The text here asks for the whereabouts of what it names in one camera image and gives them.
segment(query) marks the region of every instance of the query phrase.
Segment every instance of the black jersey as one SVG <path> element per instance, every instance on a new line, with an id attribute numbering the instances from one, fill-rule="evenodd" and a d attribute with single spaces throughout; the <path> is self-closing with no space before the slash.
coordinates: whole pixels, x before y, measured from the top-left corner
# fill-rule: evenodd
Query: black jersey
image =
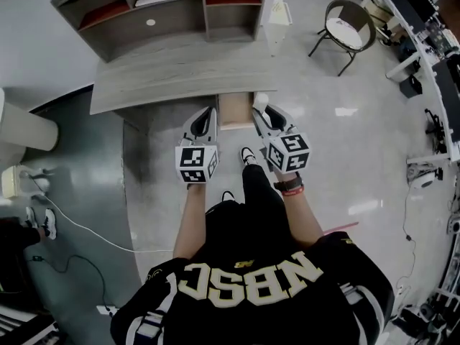
<path id="1" fill-rule="evenodd" d="M 112 320 L 118 345 L 374 344 L 395 299 L 344 232 L 279 257 L 197 257 L 150 270 Z"/>

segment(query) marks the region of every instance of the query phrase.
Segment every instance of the bookshelf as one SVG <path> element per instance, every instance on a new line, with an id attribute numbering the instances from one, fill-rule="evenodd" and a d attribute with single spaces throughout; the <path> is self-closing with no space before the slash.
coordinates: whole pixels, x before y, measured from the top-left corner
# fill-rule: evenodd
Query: bookshelf
<path id="1" fill-rule="evenodd" d="M 210 41 L 254 40 L 264 0 L 51 0 L 67 23 L 108 62 L 162 35 L 200 32 Z"/>

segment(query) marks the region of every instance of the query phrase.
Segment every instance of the black metal chair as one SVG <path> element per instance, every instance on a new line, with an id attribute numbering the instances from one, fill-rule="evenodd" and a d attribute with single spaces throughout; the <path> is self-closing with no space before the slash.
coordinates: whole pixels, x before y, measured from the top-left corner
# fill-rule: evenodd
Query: black metal chair
<path id="1" fill-rule="evenodd" d="M 327 22 L 331 10 L 335 8 L 341 8 L 339 19 L 353 27 L 353 29 L 355 29 L 356 32 L 359 33 L 359 31 L 361 31 L 366 26 L 369 28 L 369 39 L 367 40 L 366 44 L 362 45 L 359 48 L 352 47 L 350 45 L 347 45 L 345 42 L 341 41 L 338 37 L 334 36 L 330 32 L 330 30 L 327 27 Z M 324 29 L 318 32 L 318 35 L 325 31 L 326 33 L 319 39 L 319 41 L 313 48 L 313 51 L 310 52 L 308 56 L 310 57 L 315 52 L 316 48 L 319 46 L 322 40 L 333 40 L 338 46 L 345 49 L 345 51 L 348 53 L 348 55 L 350 55 L 351 58 L 349 63 L 345 65 L 345 68 L 341 70 L 339 76 L 345 71 L 345 69 L 347 69 L 350 66 L 358 52 L 364 51 L 372 46 L 376 37 L 376 29 L 374 26 L 374 22 L 372 21 L 372 18 L 369 15 L 369 13 L 367 13 L 367 11 L 365 11 L 364 8 L 361 8 L 360 5 L 349 0 L 334 0 L 328 5 L 328 8 L 326 10 L 326 18 L 324 19 Z"/>

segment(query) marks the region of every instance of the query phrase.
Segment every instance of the black wristwatch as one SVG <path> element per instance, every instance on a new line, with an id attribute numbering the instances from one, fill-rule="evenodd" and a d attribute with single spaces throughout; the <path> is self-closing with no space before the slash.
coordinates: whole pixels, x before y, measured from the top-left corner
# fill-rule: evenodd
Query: black wristwatch
<path id="1" fill-rule="evenodd" d="M 275 189 L 279 190 L 280 192 L 288 192 L 289 190 L 303 187 L 303 180 L 300 174 L 296 172 L 295 175 L 297 176 L 295 179 L 273 183 L 273 186 L 275 187 Z"/>

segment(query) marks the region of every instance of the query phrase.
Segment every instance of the black pants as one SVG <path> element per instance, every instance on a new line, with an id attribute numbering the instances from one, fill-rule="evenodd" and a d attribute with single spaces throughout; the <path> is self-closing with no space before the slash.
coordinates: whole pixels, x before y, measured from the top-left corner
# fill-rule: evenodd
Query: black pants
<path id="1" fill-rule="evenodd" d="M 285 205 L 259 165 L 244 168 L 243 189 L 246 203 L 224 201 L 206 213 L 206 243 L 197 259 L 279 257 L 280 250 L 294 249 Z"/>
<path id="2" fill-rule="evenodd" d="M 40 233 L 36 229 L 23 227 L 16 221 L 0 222 L 0 245 L 10 251 L 20 252 L 39 241 Z"/>

